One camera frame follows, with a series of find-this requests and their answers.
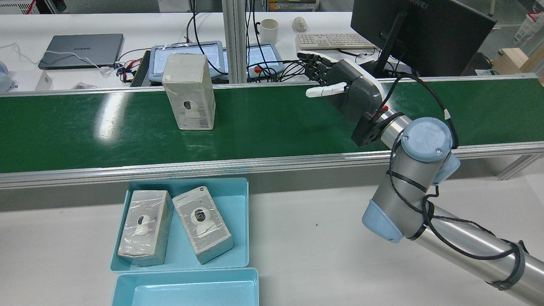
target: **white desk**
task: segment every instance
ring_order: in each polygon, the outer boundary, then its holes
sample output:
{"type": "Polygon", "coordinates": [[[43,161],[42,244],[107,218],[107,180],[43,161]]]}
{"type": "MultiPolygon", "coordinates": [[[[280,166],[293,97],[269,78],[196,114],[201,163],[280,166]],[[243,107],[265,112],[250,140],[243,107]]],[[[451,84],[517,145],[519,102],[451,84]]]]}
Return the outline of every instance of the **white desk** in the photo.
{"type": "MultiPolygon", "coordinates": [[[[480,161],[463,161],[434,202],[499,237],[523,239],[544,258],[544,161],[535,164],[525,175],[496,181],[480,161]]],[[[385,170],[249,175],[250,190],[259,192],[249,201],[249,266],[259,271],[262,306],[523,305],[416,243],[392,244],[367,230],[361,215],[385,170]]],[[[123,184],[103,188],[93,190],[122,202],[123,184]]],[[[83,189],[57,197],[78,199],[83,189]]],[[[47,205],[54,196],[45,198],[47,205]]],[[[121,204],[0,213],[0,304],[109,305],[121,213],[121,204]]]]}
{"type": "MultiPolygon", "coordinates": [[[[184,41],[185,28],[192,14],[90,14],[90,15],[3,15],[0,19],[0,46],[18,43],[21,53],[37,62],[43,56],[54,35],[122,33],[125,42],[123,54],[129,50],[184,41]]],[[[279,22],[276,44],[283,59],[296,59],[295,36],[291,23],[302,16],[308,23],[307,33],[351,33],[351,13],[256,13],[256,21],[274,18],[279,22]]],[[[200,13],[197,16],[200,41],[221,40],[225,43],[222,13],[200,13]]],[[[250,26],[250,42],[255,43],[250,26]]],[[[194,41],[192,27],[189,35],[194,41]]],[[[123,60],[137,59],[144,51],[127,54],[123,60]]],[[[331,57],[351,58],[336,51],[322,52],[331,57]]],[[[38,66],[20,58],[12,47],[0,49],[0,61],[10,71],[38,70],[38,66]]],[[[118,77],[102,76],[97,69],[48,70],[53,90],[70,89],[83,82],[100,88],[128,87],[118,77]]]]}

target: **keyboard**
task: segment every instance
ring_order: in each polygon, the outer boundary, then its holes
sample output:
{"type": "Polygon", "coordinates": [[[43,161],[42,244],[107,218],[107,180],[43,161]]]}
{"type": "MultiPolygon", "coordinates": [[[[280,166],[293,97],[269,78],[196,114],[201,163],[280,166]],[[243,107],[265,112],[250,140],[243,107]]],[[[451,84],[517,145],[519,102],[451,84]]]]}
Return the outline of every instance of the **keyboard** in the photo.
{"type": "Polygon", "coordinates": [[[373,43],[355,33],[297,34],[298,50],[372,49],[373,43]]]}

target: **security camera box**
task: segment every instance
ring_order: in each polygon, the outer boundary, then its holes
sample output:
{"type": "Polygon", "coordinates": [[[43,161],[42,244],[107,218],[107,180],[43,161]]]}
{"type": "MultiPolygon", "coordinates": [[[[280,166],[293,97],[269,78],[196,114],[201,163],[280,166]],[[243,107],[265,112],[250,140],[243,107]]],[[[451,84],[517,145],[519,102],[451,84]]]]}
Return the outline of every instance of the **security camera box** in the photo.
{"type": "Polygon", "coordinates": [[[169,55],[163,86],[181,130],[213,129],[215,96],[205,55],[169,55]]]}
{"type": "Polygon", "coordinates": [[[162,265],[172,222],[168,191],[135,190],[117,254],[138,266],[162,265]]]}
{"type": "Polygon", "coordinates": [[[232,235],[206,186],[197,187],[172,200],[201,264],[232,249],[232,235]]]}
{"type": "Polygon", "coordinates": [[[53,85],[53,81],[45,71],[9,71],[8,76],[13,80],[9,92],[46,91],[53,85]]]}

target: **gray laptop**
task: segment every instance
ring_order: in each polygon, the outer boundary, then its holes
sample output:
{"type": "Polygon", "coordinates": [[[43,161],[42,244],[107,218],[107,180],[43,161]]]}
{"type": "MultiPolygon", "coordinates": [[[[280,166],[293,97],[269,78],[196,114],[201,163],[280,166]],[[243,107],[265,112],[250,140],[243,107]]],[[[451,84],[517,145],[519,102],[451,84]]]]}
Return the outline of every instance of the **gray laptop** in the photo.
{"type": "MultiPolygon", "coordinates": [[[[72,52],[81,58],[88,58],[98,67],[113,67],[122,43],[123,34],[57,35],[53,37],[47,50],[72,52]]],[[[42,70],[94,68],[92,64],[73,54],[51,52],[44,53],[38,67],[42,70]]]]}

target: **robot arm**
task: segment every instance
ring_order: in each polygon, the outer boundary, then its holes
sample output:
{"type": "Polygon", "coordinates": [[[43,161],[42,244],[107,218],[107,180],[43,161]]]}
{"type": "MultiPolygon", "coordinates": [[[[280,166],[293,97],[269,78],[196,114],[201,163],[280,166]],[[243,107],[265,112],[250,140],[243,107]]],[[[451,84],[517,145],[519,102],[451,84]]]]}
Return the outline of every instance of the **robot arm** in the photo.
{"type": "Polygon", "coordinates": [[[351,136],[355,144],[381,140],[391,149],[389,169],[363,224],[391,242],[413,240],[527,304],[544,305],[544,262],[529,255],[521,241],[499,239],[428,201],[438,196],[428,195],[428,189],[460,165],[451,151],[450,128],[436,118],[412,121],[381,107],[385,97],[381,84],[352,61],[334,62],[309,52],[299,57],[306,63],[306,75],[323,86],[306,95],[330,95],[331,103],[357,122],[351,136]]]}

